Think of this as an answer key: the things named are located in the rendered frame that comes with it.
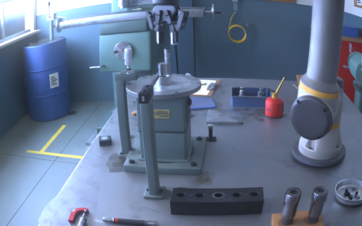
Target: orange wooden stand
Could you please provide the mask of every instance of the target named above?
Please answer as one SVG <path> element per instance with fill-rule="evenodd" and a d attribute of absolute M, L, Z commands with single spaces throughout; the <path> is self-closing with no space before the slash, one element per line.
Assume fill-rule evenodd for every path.
<path fill-rule="evenodd" d="M 293 223 L 289 226 L 324 226 L 322 215 L 315 224 L 308 223 L 308 210 L 299 211 L 293 219 Z M 281 224 L 281 213 L 274 213 L 271 215 L 271 226 L 284 226 Z"/>

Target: window frame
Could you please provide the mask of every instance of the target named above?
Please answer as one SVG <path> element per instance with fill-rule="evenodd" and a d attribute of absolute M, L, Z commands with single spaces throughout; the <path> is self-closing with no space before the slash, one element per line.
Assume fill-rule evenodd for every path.
<path fill-rule="evenodd" d="M 4 3 L 9 1 L 14 0 L 0 0 L 0 49 L 41 31 L 36 29 L 36 0 L 25 0 L 25 30 L 5 38 Z"/>

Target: blue notebook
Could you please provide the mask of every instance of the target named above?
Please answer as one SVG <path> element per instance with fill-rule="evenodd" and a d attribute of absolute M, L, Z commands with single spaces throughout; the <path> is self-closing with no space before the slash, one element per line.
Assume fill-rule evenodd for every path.
<path fill-rule="evenodd" d="M 191 110 L 216 108 L 216 104 L 212 97 L 192 97 Z"/>

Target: yellow floor marking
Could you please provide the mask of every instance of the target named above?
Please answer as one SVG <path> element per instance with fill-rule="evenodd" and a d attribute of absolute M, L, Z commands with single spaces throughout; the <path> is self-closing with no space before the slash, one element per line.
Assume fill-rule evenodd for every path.
<path fill-rule="evenodd" d="M 72 155 L 72 154 L 60 154 L 60 153 L 52 153 L 52 152 L 46 152 L 45 150 L 49 147 L 49 145 L 57 138 L 59 133 L 63 131 L 63 129 L 66 127 L 66 125 L 62 125 L 60 129 L 51 137 L 51 139 L 45 144 L 45 146 L 40 151 L 32 151 L 27 150 L 28 153 L 34 153 L 34 154 L 44 154 L 44 155 L 51 155 L 51 156 L 58 156 L 58 157 L 65 157 L 65 158 L 73 158 L 73 159 L 81 159 L 83 156 L 80 155 Z"/>

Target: metal chuck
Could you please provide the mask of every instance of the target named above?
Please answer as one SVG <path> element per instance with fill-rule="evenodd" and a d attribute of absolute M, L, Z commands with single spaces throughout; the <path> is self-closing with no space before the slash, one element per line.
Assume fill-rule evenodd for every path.
<path fill-rule="evenodd" d="M 296 209 L 298 208 L 302 190 L 298 187 L 291 187 L 285 192 L 283 212 L 281 213 L 281 223 L 283 225 L 290 225 L 293 218 L 296 216 Z"/>
<path fill-rule="evenodd" d="M 319 186 L 313 190 L 312 202 L 308 213 L 308 223 L 315 224 L 318 222 L 322 213 L 324 202 L 327 200 L 328 188 Z"/>

